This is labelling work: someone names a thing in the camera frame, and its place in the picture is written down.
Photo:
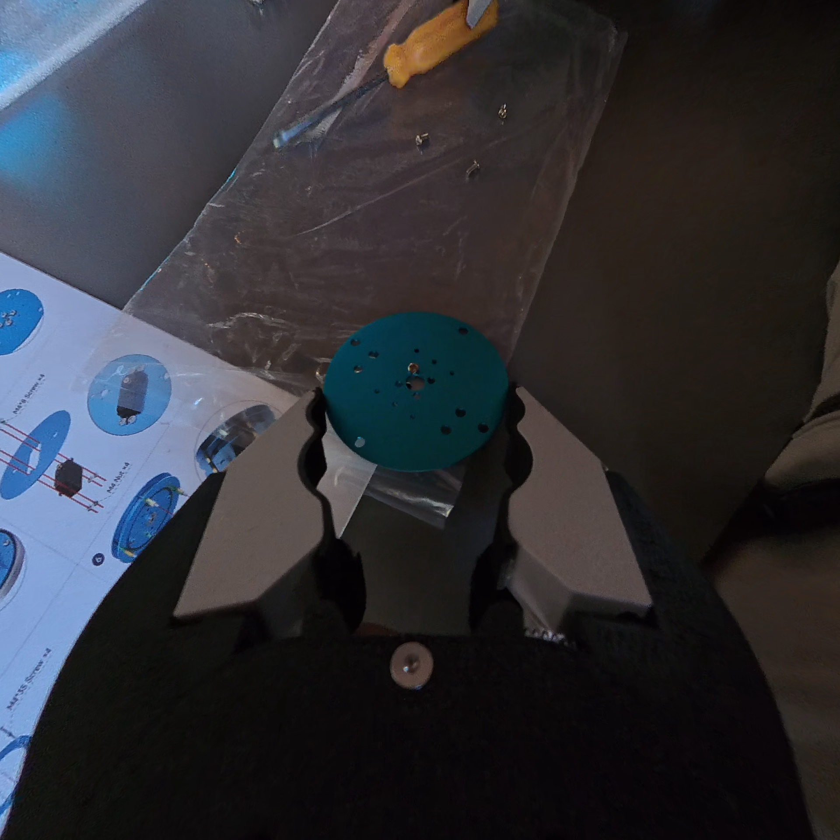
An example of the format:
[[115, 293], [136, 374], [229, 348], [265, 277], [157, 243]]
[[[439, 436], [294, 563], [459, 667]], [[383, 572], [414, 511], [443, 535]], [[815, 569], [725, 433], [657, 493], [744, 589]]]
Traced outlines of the orange handled screwdriver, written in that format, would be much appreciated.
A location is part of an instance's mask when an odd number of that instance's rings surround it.
[[271, 139], [275, 150], [284, 149], [310, 130], [319, 126], [334, 113], [348, 107], [382, 85], [401, 90], [408, 82], [442, 65], [462, 49], [497, 26], [498, 1], [490, 5], [475, 28], [466, 24], [467, 1], [455, 2], [436, 16], [417, 26], [402, 43], [387, 47], [382, 59], [382, 71], [370, 80], [342, 89], [336, 96], [304, 114]]

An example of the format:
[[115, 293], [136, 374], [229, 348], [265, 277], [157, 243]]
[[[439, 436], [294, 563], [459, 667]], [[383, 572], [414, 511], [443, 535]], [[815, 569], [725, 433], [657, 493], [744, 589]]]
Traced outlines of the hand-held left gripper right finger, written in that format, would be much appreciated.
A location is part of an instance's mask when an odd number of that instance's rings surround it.
[[653, 604], [601, 460], [517, 386], [530, 468], [507, 508], [509, 592], [526, 628], [566, 634], [578, 615], [645, 619]]

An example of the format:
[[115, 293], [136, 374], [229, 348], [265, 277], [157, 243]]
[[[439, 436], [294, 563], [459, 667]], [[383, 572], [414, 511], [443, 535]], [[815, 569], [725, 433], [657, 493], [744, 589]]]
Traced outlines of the white foam sheet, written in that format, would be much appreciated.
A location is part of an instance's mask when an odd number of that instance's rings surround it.
[[1, 110], [143, 4], [143, 1], [2, 1]]

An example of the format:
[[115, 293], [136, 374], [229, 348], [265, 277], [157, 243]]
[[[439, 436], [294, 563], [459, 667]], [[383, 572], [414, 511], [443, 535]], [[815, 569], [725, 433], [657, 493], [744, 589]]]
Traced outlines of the assembly guide booklet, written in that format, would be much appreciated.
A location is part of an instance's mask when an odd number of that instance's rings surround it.
[[2, 533], [24, 553], [2, 596], [2, 838], [69, 838], [154, 728], [131, 694], [159, 717], [177, 689], [151, 685], [208, 673], [249, 621], [165, 652], [222, 499], [196, 452], [228, 409], [299, 397], [5, 255], [2, 278], [43, 310], [2, 355]]

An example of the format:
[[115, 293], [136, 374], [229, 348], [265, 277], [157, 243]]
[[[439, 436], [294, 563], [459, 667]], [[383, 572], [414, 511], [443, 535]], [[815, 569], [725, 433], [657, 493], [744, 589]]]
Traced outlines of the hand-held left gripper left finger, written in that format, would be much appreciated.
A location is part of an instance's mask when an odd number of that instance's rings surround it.
[[299, 634], [309, 606], [333, 597], [337, 536], [318, 489], [325, 417], [318, 388], [226, 468], [175, 620], [238, 614], [278, 639]]

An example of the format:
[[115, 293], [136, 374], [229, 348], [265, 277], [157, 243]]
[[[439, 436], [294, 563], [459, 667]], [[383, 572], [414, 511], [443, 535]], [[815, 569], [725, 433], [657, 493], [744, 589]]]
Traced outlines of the blue round metal plate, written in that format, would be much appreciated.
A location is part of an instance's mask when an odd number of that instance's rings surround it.
[[394, 471], [463, 461], [490, 439], [506, 409], [508, 370], [477, 329], [409, 311], [352, 334], [323, 384], [332, 430], [353, 451]]

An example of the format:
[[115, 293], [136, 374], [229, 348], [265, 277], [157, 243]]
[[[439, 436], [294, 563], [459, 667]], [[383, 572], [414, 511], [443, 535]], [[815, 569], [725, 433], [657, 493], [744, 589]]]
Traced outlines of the clear plastic bag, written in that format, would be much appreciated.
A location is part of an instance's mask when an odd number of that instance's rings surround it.
[[234, 172], [125, 311], [296, 395], [352, 333], [397, 312], [464, 320], [509, 361], [626, 32], [582, 3], [500, 2], [498, 25], [442, 66], [283, 150], [270, 143], [450, 4], [336, 2]]

